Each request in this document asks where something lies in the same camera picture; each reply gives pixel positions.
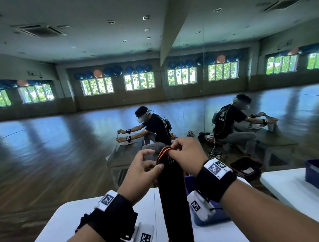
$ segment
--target pink exercise ball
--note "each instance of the pink exercise ball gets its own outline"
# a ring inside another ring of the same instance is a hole
[[[100,70],[95,70],[93,72],[93,75],[96,77],[96,78],[100,78],[103,76],[103,73],[100,71]]]
[[[27,87],[29,84],[26,80],[17,80],[17,84],[20,86],[20,87]]]
[[[299,48],[293,48],[288,52],[288,55],[295,55],[299,52]]]
[[[224,63],[226,61],[226,57],[224,55],[220,55],[217,57],[217,63]]]

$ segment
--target wooden floor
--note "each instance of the wooden floor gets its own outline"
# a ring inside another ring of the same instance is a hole
[[[319,85],[251,93],[251,112],[280,119],[282,132],[299,140],[302,161],[319,157]],[[214,112],[234,94],[147,106],[186,136],[211,131]],[[139,123],[136,106],[0,123],[0,241],[34,241],[62,204],[115,189],[105,157],[116,130]],[[232,149],[226,163],[242,154]],[[258,181],[252,183],[266,189]]]

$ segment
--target window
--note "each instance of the window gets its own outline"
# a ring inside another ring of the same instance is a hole
[[[167,70],[167,77],[169,86],[197,83],[196,67]]]
[[[294,72],[297,67],[297,55],[270,57],[267,60],[266,74]]]
[[[208,81],[238,78],[238,62],[208,66]]]
[[[154,73],[138,73],[124,75],[126,91],[155,88]]]
[[[23,103],[54,100],[54,96],[49,84],[20,87],[19,92]]]
[[[10,106],[11,102],[5,90],[0,90],[0,107]]]
[[[309,55],[307,69],[319,69],[319,53],[311,53]]]
[[[113,93],[113,84],[110,77],[81,80],[84,96]]]

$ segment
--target air conditioner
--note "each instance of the air conditioner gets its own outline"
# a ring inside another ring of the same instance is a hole
[[[296,4],[299,1],[300,0],[279,0],[271,4],[264,11],[283,10],[283,9],[289,8],[290,6]]]
[[[35,37],[49,38],[55,36],[65,36],[66,34],[51,27],[46,23],[28,24],[28,25],[11,25],[17,31],[25,34],[29,34]]]

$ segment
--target blue plastic bin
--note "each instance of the blue plastic bin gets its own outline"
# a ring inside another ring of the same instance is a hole
[[[306,164],[306,182],[319,189],[319,160],[308,160]]]
[[[185,185],[186,185],[186,190],[187,194],[191,193],[192,191],[195,190],[195,177],[193,176],[187,176],[185,177]],[[221,208],[218,203],[214,201],[210,201],[210,203],[215,207],[215,208]],[[190,207],[190,212],[194,216],[194,222],[197,226],[205,226],[205,225],[210,225],[210,224],[215,224],[215,223],[221,223],[224,221],[229,221],[230,218],[225,214],[224,210],[222,209],[216,209],[216,213],[209,217],[206,222],[203,222],[199,219],[197,214],[194,212],[194,210]]]

